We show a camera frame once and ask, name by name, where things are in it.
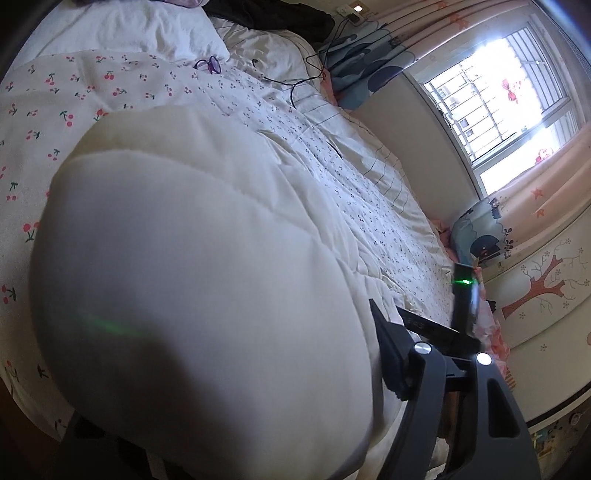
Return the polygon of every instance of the black cable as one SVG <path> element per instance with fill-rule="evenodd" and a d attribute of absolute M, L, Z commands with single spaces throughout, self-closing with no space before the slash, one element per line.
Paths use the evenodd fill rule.
<path fill-rule="evenodd" d="M 295 88 L 296 88 L 298 85 L 301 85 L 302 83 L 305 83 L 305 82 L 309 82 L 310 80 L 316 80 L 316 79 L 318 79 L 318 78 L 322 78 L 322 79 L 326 78 L 326 74 L 324 73 L 324 67 L 325 67 L 325 65 L 326 65 L 326 57 L 327 57 L 327 55 L 328 55 L 328 51 L 329 51 L 329 50 L 330 50 L 330 48 L 332 47 L 332 45 L 333 45 L 333 43 L 335 42 L 335 40 L 336 40 L 336 39 L 337 39 L 337 38 L 338 38 L 338 37 L 341 35 L 341 33 L 343 33 L 343 32 L 344 32 L 344 30 L 345 30 L 345 27 L 343 27 L 343 28 L 341 29 L 341 31 L 339 32 L 339 29 L 341 28 L 341 26 L 343 26 L 343 25 L 344 25 L 344 26 L 346 26 L 346 23 L 347 23 L 348 21 L 349 21 L 349 19 L 348 19 L 348 18 L 344 18 L 344 19 L 341 21 L 341 23 L 340 23 L 340 24 L 339 24 L 339 25 L 336 27 L 336 29 L 335 29 L 335 34 L 333 35 L 333 38 L 332 38 L 332 40 L 330 40 L 329 46 L 327 47 L 327 49 L 326 49 L 326 52 L 325 52 L 325 54 L 324 54 L 324 60 L 322 61 L 322 68 L 321 68 L 321 69 L 320 69 L 320 68 L 318 68 L 316 65 L 314 65 L 314 64 L 312 64 L 312 63 L 310 63 L 310 62 L 309 62 L 309 59 L 310 59 L 310 58 L 312 58 L 312 57 L 316 57 L 316 56 L 318 56 L 318 58 L 320 58 L 320 53 L 316 52 L 316 53 L 313 53 L 312 55 L 308 55 L 306 58 L 304 58 L 304 61 L 305 61 L 305 62 L 306 62 L 308 65 L 310 65 L 311 67 L 314 67 L 316 70 L 318 70 L 318 71 L 320 72 L 318 75 L 315 75 L 315 76 L 313 76 L 313 77 L 308 77 L 308 78 L 306 78 L 306 79 L 303 79 L 303 80 L 299 80 L 299 81 L 297 81 L 297 82 L 295 82 L 295 83 L 286 83 L 286 82 L 281 82 L 281 81 L 279 81 L 279 80 L 270 79 L 269 77 L 263 77 L 265 80 L 269 80 L 270 82 L 275 82 L 275 83 L 279 83 L 280 85 L 286 85 L 286 86 L 288 86 L 288 87 L 291 87 L 291 89 L 290 89 L 290 103 L 291 103 L 291 106 L 292 106 L 293 108 L 295 108 L 295 107 L 296 107 L 296 105 L 295 105 L 295 103 L 294 103 L 294 90 L 295 90 Z"/>

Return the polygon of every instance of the bed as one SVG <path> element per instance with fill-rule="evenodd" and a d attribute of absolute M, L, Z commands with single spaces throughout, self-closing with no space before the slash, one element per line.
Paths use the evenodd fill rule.
<path fill-rule="evenodd" d="M 295 88 L 293 104 L 291 88 L 270 80 L 292 83 L 322 69 L 315 57 L 304 61 L 314 50 L 303 38 L 210 20 L 197 14 L 201 9 L 124 3 L 80 9 L 63 2 L 36 29 L 0 85 L 0 376 L 31 421 L 59 440 L 72 415 L 31 324 L 31 248 L 61 162 L 89 128 L 115 111 L 209 105 L 264 136 L 295 157 L 337 206 L 339 221 L 355 238 L 368 288 L 390 321 L 401 323 L 395 309 L 401 306 L 447 324 L 452 262 L 396 156 L 333 106 L 319 79 Z M 155 24 L 149 28 L 139 24 L 140 38 L 114 34 L 132 22 L 125 15 L 145 22 L 146 9 L 153 8 L 162 9 L 150 16 Z M 89 25 L 101 25 L 108 35 L 90 32 L 74 42 Z M 193 68 L 210 56 L 219 60 L 221 74 Z M 387 453 L 394 419 L 400 419 L 400 402 L 389 398 L 378 457 Z"/>

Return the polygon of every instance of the black cloth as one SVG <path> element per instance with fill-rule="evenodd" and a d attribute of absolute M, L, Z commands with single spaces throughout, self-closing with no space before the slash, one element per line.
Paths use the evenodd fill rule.
<path fill-rule="evenodd" d="M 209 0 L 203 6 L 210 17 L 219 17 L 255 30 L 290 30 L 309 43 L 322 43 L 335 27 L 333 18 L 304 4 L 280 0 Z"/>

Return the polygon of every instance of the purple eyeglasses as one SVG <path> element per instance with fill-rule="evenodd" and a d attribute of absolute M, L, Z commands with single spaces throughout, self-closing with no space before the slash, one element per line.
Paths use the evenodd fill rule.
<path fill-rule="evenodd" d="M 217 58 L 214 57 L 213 55 L 211 57 L 209 57 L 209 60 L 203 60 L 203 59 L 199 60 L 193 68 L 197 70 L 199 68 L 199 66 L 202 64 L 202 62 L 207 65 L 207 69 L 209 70 L 209 73 L 211 73 L 212 75 L 214 73 L 221 73 L 222 72 L 222 68 L 220 67 L 220 63 L 218 62 Z"/>

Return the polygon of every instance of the tree decal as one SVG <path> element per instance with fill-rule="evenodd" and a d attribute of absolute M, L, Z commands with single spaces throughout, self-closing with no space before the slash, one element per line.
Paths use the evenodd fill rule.
<path fill-rule="evenodd" d="M 562 305 L 567 309 L 570 307 L 569 300 L 572 301 L 576 298 L 576 296 L 572 296 L 576 289 L 590 285 L 590 281 L 583 278 L 584 271 L 587 270 L 585 266 L 587 262 L 581 260 L 582 248 L 579 249 L 579 254 L 576 257 L 559 258 L 560 247 L 570 245 L 570 243 L 570 238 L 562 240 L 552 254 L 549 251 L 544 252 L 541 262 L 532 260 L 533 266 L 531 268 L 527 268 L 526 265 L 521 266 L 521 271 L 530 278 L 530 289 L 519 300 L 501 309 L 505 318 L 509 318 L 514 311 L 536 298 L 540 301 L 540 311 L 551 313 L 553 302 L 551 297 L 546 296 L 547 294 L 564 299 Z"/>

